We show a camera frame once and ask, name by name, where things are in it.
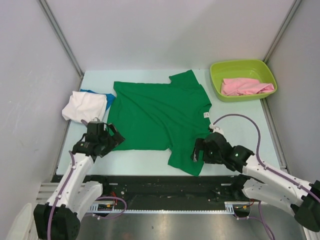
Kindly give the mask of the green t shirt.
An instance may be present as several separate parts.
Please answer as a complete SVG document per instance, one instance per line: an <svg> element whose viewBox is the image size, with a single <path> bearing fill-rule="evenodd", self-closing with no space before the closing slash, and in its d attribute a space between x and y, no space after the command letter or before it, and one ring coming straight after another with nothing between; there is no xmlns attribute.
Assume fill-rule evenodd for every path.
<svg viewBox="0 0 320 240"><path fill-rule="evenodd" d="M107 122L125 138L117 151L170 150L168 165L198 176L203 161L193 161L196 139L208 134L212 106L192 70L169 77L170 83L116 81Z"/></svg>

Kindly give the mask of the lime green plastic basin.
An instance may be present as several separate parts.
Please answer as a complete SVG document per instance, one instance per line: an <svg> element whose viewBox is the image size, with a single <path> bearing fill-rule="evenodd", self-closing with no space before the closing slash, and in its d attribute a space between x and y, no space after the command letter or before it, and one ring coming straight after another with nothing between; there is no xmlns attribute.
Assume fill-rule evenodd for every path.
<svg viewBox="0 0 320 240"><path fill-rule="evenodd" d="M216 96L220 101L226 103L260 100L275 93L278 89L271 70L263 61L258 59L228 60L213 63L210 67L210 76ZM273 88L269 92L256 94L226 95L222 91L225 79L254 79L259 84Z"/></svg>

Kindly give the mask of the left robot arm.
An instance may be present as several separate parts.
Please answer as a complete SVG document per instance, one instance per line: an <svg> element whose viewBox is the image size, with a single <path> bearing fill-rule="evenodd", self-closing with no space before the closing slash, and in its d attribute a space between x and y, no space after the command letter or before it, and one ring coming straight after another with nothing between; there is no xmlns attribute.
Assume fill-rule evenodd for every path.
<svg viewBox="0 0 320 240"><path fill-rule="evenodd" d="M33 211L37 235L41 240L75 240L81 221L91 205L110 196L111 188L91 180L84 183L98 157L103 158L125 138L112 123L83 121L86 132L69 151L71 162L46 203Z"/></svg>

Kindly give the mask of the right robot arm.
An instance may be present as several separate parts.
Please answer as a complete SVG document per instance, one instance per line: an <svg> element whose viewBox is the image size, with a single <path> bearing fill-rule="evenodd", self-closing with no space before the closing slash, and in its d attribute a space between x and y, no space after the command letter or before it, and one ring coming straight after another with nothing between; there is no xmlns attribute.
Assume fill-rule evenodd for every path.
<svg viewBox="0 0 320 240"><path fill-rule="evenodd" d="M239 172L231 196L242 201L255 199L285 211L304 228L320 231L320 182L299 179L259 159L248 148L231 146L219 132L197 138L191 159L206 164L221 164Z"/></svg>

